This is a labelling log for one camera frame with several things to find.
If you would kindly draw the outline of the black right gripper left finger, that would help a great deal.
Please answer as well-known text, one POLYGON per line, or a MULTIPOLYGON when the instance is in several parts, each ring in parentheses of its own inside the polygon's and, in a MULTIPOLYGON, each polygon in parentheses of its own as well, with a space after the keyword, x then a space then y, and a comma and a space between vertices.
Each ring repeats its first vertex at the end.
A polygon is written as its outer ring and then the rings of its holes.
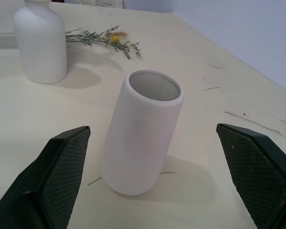
POLYGON ((51 138, 0 200, 0 229, 65 229, 81 186, 90 127, 51 138))

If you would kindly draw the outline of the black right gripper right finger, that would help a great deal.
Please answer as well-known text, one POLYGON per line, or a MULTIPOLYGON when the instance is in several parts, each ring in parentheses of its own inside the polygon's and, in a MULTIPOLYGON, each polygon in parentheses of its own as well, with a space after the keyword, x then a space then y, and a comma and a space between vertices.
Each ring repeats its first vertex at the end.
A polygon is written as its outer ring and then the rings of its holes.
POLYGON ((286 229, 286 154, 266 135, 218 124, 236 190, 259 229, 286 229))

